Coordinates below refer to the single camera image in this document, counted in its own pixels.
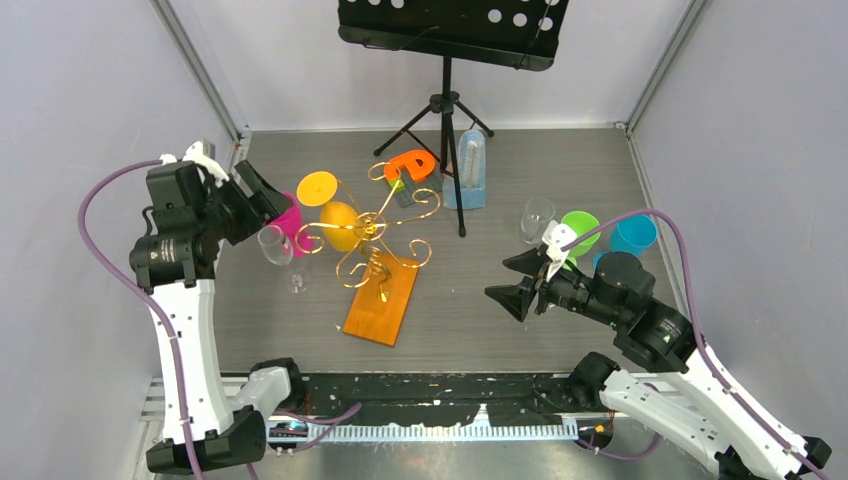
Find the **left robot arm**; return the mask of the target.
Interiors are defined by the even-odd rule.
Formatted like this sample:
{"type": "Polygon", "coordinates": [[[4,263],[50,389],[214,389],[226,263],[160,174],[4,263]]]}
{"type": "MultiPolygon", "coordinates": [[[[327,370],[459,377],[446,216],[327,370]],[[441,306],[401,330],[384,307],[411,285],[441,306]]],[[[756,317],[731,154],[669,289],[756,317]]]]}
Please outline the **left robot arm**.
{"type": "Polygon", "coordinates": [[[214,335],[216,261],[292,208],[247,160],[234,175],[207,161],[178,160],[148,171],[152,204],[129,255],[135,284],[155,322],[165,393],[160,441],[150,472],[199,475],[261,460],[266,422],[277,408],[298,412],[307,398],[290,358],[261,362],[241,390],[225,394],[214,335]]]}

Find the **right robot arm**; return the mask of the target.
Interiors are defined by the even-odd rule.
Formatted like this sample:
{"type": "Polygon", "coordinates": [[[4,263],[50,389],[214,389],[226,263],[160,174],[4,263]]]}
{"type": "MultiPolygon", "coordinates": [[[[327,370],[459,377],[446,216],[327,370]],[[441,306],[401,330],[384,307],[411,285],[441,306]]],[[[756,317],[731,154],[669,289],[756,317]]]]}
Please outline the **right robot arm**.
{"type": "Polygon", "coordinates": [[[611,327],[613,344],[634,364],[690,401],[668,399],[598,352],[588,353],[565,381],[565,396],[584,410],[621,412],[684,449],[721,479],[798,479],[821,475],[832,450],[822,439],[782,426],[750,398],[717,360],[693,324],[653,295],[655,278],[624,252],[602,255],[593,276],[558,271],[550,279],[547,250],[504,260],[523,273],[516,285],[486,295],[516,320],[550,306],[611,327]]]}

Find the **orange wine glass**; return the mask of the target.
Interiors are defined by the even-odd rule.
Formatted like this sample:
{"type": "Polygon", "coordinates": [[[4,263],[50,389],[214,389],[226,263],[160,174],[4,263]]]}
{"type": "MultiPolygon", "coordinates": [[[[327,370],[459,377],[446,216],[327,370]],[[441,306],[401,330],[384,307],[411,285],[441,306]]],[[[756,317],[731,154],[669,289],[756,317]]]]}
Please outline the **orange wine glass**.
{"type": "Polygon", "coordinates": [[[342,187],[343,183],[328,171],[312,172],[298,184],[299,203],[320,208],[319,220],[298,230],[298,247],[304,253],[317,253],[326,244],[338,252],[349,252],[359,243],[353,228],[359,212],[349,203],[334,200],[342,187]]]}

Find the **clear wine glass front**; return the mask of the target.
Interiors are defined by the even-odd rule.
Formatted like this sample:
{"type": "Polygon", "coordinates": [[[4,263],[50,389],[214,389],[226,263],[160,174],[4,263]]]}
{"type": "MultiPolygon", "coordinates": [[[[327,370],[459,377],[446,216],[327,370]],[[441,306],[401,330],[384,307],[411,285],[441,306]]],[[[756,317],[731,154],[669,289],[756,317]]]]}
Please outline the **clear wine glass front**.
{"type": "Polygon", "coordinates": [[[555,205],[547,198],[529,199],[520,219],[520,239],[526,244],[537,244],[555,212],[555,205]]]}

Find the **blue wine glass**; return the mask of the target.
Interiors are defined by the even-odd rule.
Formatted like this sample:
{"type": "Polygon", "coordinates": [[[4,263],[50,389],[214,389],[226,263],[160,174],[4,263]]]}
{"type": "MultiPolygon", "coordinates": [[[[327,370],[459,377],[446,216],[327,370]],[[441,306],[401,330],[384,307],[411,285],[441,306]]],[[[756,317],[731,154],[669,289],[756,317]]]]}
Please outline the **blue wine glass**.
{"type": "Polygon", "coordinates": [[[607,248],[596,253],[592,267],[595,268],[606,253],[626,252],[640,257],[658,238],[658,228],[651,216],[636,215],[618,222],[612,229],[607,248]]]}

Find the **clear wine glass back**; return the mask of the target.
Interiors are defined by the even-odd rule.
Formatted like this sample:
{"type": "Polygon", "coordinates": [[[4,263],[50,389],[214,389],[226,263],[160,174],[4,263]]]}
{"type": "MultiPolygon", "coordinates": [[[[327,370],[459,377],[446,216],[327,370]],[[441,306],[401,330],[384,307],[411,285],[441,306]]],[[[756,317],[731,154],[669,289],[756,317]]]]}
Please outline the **clear wine glass back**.
{"type": "Polygon", "coordinates": [[[304,293],[311,284],[311,276],[305,259],[295,256],[295,245],[285,232],[271,224],[258,232],[257,241],[266,260],[279,268],[285,289],[293,294],[304,293]]]}

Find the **green wine glass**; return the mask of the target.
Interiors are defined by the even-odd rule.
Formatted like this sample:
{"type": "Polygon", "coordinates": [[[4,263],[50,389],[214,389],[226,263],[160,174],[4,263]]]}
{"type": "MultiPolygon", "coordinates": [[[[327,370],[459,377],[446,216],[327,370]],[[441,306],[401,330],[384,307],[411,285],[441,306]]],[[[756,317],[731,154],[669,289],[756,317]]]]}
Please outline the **green wine glass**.
{"type": "MultiPolygon", "coordinates": [[[[569,226],[574,233],[580,237],[592,229],[598,227],[600,225],[599,220],[592,214],[586,211],[570,211],[566,213],[562,219],[561,223],[569,226]]],[[[600,239],[601,234],[596,233],[595,235],[588,237],[586,240],[577,244],[572,248],[569,252],[568,261],[571,262],[574,266],[578,265],[578,259],[588,253],[590,249],[595,245],[595,243],[600,239]]]]}

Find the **gold wire wine glass rack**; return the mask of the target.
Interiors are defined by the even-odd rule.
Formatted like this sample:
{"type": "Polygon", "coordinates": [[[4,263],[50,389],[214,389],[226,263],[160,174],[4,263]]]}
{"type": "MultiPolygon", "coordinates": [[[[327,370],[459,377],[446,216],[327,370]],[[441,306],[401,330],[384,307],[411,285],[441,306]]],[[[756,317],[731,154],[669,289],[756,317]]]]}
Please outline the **gold wire wine glass rack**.
{"type": "MultiPolygon", "coordinates": [[[[369,179],[388,182],[383,174],[383,166],[387,163],[372,165],[368,171],[369,179]]],[[[427,211],[420,215],[390,220],[385,210],[394,191],[389,191],[378,209],[368,210],[358,205],[350,189],[342,183],[343,187],[334,200],[349,203],[359,212],[353,228],[360,241],[352,251],[340,252],[342,257],[335,266],[335,277],[340,284],[355,292],[341,330],[352,337],[393,347],[397,343],[418,272],[430,262],[433,249],[426,240],[414,238],[408,243],[411,256],[403,258],[391,250],[385,235],[391,229],[434,215],[442,205],[441,196],[433,194],[425,202],[415,203],[427,207],[427,211]]]]}

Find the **clear wine glass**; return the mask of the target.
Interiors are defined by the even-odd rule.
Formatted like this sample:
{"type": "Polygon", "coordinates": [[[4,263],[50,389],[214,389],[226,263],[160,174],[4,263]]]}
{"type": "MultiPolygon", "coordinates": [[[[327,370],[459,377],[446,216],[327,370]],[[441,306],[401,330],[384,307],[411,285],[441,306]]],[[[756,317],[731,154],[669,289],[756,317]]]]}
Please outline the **clear wine glass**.
{"type": "Polygon", "coordinates": [[[547,198],[529,199],[520,219],[520,239],[526,244],[537,244],[555,212],[555,205],[547,198]]]}
{"type": "Polygon", "coordinates": [[[258,232],[257,241],[266,260],[279,268],[285,289],[293,294],[304,293],[311,284],[311,276],[305,259],[295,256],[295,245],[285,232],[271,224],[258,232]]]}

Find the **pink wine glass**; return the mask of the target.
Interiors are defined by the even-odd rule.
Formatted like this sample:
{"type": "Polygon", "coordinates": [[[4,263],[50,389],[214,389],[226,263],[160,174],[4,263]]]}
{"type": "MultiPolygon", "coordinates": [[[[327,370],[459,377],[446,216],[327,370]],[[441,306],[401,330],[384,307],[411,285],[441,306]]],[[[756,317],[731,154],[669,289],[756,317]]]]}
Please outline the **pink wine glass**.
{"type": "Polygon", "coordinates": [[[292,202],[292,206],[274,219],[271,225],[277,226],[291,241],[294,249],[293,257],[301,258],[313,249],[313,241],[308,238],[306,231],[300,232],[304,222],[297,198],[290,192],[284,192],[283,195],[292,202]]]}

